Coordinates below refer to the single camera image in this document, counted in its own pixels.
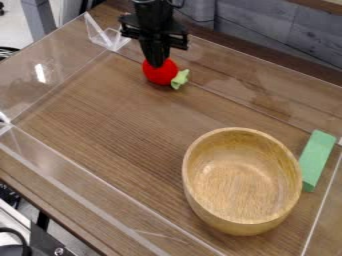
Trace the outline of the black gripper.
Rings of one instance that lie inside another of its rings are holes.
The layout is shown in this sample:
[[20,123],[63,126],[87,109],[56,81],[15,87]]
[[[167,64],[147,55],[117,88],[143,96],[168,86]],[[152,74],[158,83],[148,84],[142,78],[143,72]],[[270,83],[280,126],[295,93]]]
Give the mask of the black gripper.
[[140,47],[148,64],[154,68],[163,66],[170,56],[170,47],[188,48],[187,28],[174,18],[174,10],[184,3],[174,0],[132,0],[133,12],[120,15],[121,34],[139,39]]

